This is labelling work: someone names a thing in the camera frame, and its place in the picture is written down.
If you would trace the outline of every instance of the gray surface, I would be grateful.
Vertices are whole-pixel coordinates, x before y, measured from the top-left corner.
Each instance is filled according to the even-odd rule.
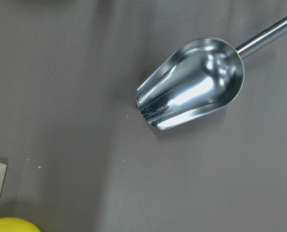
[[[287,35],[245,60],[224,110],[160,131],[136,109],[136,87],[186,42],[238,45],[286,15],[287,0],[0,1],[0,217],[287,232]]]

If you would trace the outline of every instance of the stainless steel scoop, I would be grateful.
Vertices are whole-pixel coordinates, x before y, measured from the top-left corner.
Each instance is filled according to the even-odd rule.
[[[242,59],[286,32],[287,17],[237,48],[217,38],[186,44],[137,89],[141,114],[167,130],[223,108],[242,87]]]

